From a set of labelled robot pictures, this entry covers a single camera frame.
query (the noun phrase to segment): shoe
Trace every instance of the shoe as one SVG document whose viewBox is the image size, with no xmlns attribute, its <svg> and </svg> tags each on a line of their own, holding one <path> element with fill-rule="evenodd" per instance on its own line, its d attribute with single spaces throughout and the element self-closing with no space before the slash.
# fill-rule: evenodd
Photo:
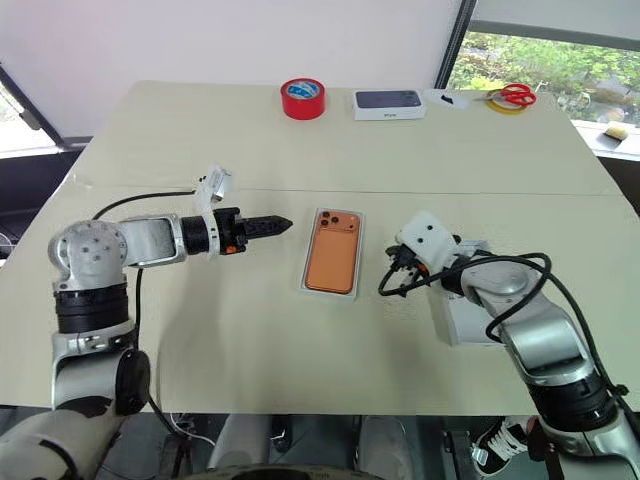
<svg viewBox="0 0 640 480">
<path fill-rule="evenodd" d="M 504 417 L 478 437 L 471 456 L 478 473 L 492 477 L 504 470 L 514 456 L 526 451 L 527 434 L 522 424 Z"/>
<path fill-rule="evenodd" d="M 404 426 L 394 417 L 367 416 L 358 442 L 358 470 L 385 480 L 414 480 Z"/>
</svg>

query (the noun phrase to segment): green trees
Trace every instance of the green trees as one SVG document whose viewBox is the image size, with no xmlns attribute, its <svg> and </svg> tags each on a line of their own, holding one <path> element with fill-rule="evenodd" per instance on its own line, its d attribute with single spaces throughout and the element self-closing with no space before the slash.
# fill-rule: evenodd
<svg viewBox="0 0 640 480">
<path fill-rule="evenodd" d="M 619 120 L 640 123 L 640 52 L 468 32 L 448 87 L 489 90 L 514 82 L 554 94 L 574 119 L 597 120 L 617 108 Z"/>
</svg>

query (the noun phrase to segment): silver robot arm segment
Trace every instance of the silver robot arm segment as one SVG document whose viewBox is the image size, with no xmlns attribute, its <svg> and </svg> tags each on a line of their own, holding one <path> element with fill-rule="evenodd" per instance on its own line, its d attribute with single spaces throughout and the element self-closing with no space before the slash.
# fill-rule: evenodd
<svg viewBox="0 0 640 480">
<path fill-rule="evenodd" d="M 228 174 L 214 168 L 208 177 L 195 195 L 202 215 L 83 221 L 52 238 L 49 258 L 61 273 L 53 284 L 53 411 L 0 437 L 0 478 L 94 478 L 126 417 L 148 401 L 150 364 L 129 318 L 125 267 L 244 252 L 249 240 L 292 225 L 278 216 L 244 219 L 237 208 L 211 210 Z"/>
<path fill-rule="evenodd" d="M 531 267 L 510 261 L 474 264 L 486 259 L 486 252 L 464 256 L 454 236 L 429 212 L 418 213 L 396 241 L 400 246 L 388 250 L 394 257 L 390 272 L 420 266 L 428 271 L 422 284 L 463 295 L 493 318 L 522 301 L 540 280 Z M 456 273 L 447 275 L 447 270 Z M 436 281 L 428 281 L 429 276 Z M 381 294 L 406 294 L 384 290 L 388 279 Z M 618 457 L 640 479 L 638 439 L 567 313 L 538 292 L 497 332 L 558 449 L 578 457 Z"/>
</svg>

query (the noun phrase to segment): white bracket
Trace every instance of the white bracket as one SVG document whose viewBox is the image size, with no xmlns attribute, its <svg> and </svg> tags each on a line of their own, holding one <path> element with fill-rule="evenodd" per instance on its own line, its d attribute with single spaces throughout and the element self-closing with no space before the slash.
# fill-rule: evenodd
<svg viewBox="0 0 640 480">
<path fill-rule="evenodd" d="M 231 174 L 218 165 L 209 167 L 207 176 L 200 180 L 194 195 L 195 209 L 202 215 L 209 232 L 208 258 L 220 253 L 220 233 L 213 216 L 213 206 L 222 201 L 225 193 L 231 191 Z"/>
</svg>

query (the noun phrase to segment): red scissors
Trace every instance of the red scissors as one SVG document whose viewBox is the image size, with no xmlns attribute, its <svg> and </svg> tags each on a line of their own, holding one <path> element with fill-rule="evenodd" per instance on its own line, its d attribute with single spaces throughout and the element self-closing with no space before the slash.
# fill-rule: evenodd
<svg viewBox="0 0 640 480">
<path fill-rule="evenodd" d="M 492 99 L 504 100 L 513 105 L 528 107 L 536 103 L 536 94 L 524 83 L 510 83 L 491 96 Z"/>
</svg>

